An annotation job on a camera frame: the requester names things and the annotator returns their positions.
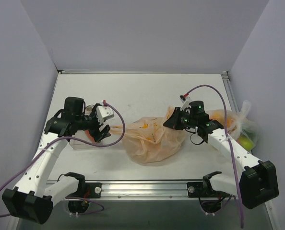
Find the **fake watermelon slice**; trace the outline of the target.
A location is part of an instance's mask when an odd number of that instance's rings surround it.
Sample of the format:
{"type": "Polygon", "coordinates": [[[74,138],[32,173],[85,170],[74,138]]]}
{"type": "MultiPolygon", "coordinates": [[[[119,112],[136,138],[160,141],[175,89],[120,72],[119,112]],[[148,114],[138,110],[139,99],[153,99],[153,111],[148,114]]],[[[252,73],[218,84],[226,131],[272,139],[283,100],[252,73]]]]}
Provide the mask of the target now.
{"type": "Polygon", "coordinates": [[[86,134],[87,138],[88,138],[92,143],[95,143],[95,139],[90,135],[89,130],[86,130],[86,131],[85,131],[85,134],[86,134]]]}

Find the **orange plastic shopping bag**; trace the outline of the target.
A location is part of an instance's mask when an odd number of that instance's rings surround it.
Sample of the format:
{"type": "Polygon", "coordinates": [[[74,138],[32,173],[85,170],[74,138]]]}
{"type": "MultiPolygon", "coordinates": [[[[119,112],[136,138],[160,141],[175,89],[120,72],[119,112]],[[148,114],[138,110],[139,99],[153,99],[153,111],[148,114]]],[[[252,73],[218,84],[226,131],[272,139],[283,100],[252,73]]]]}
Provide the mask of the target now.
{"type": "Polygon", "coordinates": [[[126,125],[121,141],[131,160],[140,164],[160,162],[181,149],[185,131],[163,126],[173,112],[170,106],[164,117],[142,117],[126,125]]]}

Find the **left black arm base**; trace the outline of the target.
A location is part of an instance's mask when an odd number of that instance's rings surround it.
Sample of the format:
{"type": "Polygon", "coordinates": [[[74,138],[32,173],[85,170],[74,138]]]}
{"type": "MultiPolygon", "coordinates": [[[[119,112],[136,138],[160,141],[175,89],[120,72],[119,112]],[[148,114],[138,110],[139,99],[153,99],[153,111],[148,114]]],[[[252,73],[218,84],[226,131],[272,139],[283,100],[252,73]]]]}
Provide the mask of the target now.
{"type": "Polygon", "coordinates": [[[85,183],[78,192],[68,195],[64,200],[67,201],[64,206],[66,213],[69,213],[70,216],[79,217],[104,211],[104,206],[95,201],[101,197],[101,192],[102,183],[85,183]]]}

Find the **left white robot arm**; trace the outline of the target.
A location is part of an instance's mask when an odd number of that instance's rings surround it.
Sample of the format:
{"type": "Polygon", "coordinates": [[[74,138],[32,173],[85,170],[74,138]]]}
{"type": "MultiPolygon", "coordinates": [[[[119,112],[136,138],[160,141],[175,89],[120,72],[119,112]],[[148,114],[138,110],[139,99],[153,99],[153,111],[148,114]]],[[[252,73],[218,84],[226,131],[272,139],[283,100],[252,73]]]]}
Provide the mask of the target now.
{"type": "Polygon", "coordinates": [[[109,137],[109,125],[104,123],[114,117],[106,102],[97,103],[89,115],[85,114],[85,101],[67,97],[64,107],[50,118],[31,164],[20,174],[21,179],[13,189],[5,189],[2,200],[13,217],[44,224],[53,207],[68,196],[83,198],[87,192],[85,176],[68,172],[54,185],[47,180],[61,152],[78,131],[90,131],[94,136],[92,146],[109,137]]]}

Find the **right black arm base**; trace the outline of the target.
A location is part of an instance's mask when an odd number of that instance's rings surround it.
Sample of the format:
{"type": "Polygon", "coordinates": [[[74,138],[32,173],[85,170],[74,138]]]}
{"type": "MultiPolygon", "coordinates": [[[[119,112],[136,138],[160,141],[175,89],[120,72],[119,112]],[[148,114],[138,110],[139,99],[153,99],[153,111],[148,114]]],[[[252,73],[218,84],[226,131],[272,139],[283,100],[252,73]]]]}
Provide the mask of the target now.
{"type": "Polygon", "coordinates": [[[189,198],[197,198],[205,215],[215,216],[231,200],[232,196],[218,191],[211,191],[203,186],[202,181],[187,182],[189,198]]]}

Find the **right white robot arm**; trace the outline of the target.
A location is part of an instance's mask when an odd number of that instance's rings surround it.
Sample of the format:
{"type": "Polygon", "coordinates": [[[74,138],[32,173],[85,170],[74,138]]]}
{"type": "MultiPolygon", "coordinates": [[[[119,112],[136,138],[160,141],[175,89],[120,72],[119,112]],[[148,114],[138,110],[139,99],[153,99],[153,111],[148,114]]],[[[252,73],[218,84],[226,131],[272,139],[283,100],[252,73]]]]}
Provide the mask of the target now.
{"type": "Polygon", "coordinates": [[[205,195],[213,196],[217,192],[234,195],[248,209],[278,197],[275,165],[253,156],[226,134],[222,124],[209,118],[203,101],[189,101],[182,107],[175,107],[163,125],[174,130],[194,129],[205,143],[231,161],[233,176],[215,171],[203,177],[202,191],[205,195]]]}

